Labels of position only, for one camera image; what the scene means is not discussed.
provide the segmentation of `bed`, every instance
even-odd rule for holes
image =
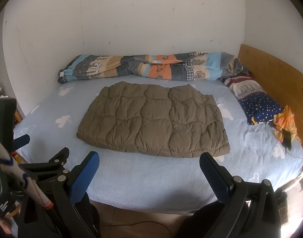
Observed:
[[[220,81],[186,83],[135,75],[63,84],[16,126],[15,138],[24,134],[31,138],[30,144],[21,148],[21,155],[30,163],[46,162],[63,147],[68,147],[70,156],[65,167],[71,170],[88,152],[98,152],[100,167],[87,192],[94,201],[120,208],[189,214],[215,201],[216,197],[200,170],[199,158],[116,152],[99,149],[76,137],[88,106],[101,89],[121,81],[163,87],[191,84],[203,94],[212,94],[222,113],[231,147],[230,153],[215,159],[232,175],[251,182],[269,179],[277,189],[300,173],[303,166],[300,143],[294,140],[291,151],[300,159],[291,157],[285,153],[269,125],[248,125],[240,104]]]

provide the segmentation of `orange cloth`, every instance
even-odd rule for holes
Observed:
[[[275,124],[275,137],[283,142],[283,133],[282,129],[285,129],[291,133],[292,141],[297,139],[301,144],[301,139],[297,135],[297,128],[295,126],[294,114],[292,113],[288,105],[285,106],[283,113],[274,115],[273,122]]]

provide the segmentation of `headboard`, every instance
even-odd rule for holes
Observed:
[[[244,44],[238,57],[273,99],[281,106],[289,105],[303,147],[303,74],[275,56]]]

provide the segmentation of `patchwork blanket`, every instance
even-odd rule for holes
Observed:
[[[190,85],[119,82],[104,87],[76,136],[104,149],[154,156],[199,157],[229,153],[221,112],[212,95]]]
[[[59,71],[59,83],[73,80],[135,74],[173,81],[216,80],[247,69],[233,55],[224,52],[190,52],[175,55],[79,55]]]

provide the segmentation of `colorful patterned comforter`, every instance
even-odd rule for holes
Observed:
[[[117,77],[135,74],[172,81],[216,80],[247,69],[224,52],[190,52],[175,55],[79,55],[59,71],[59,83],[73,80]]]

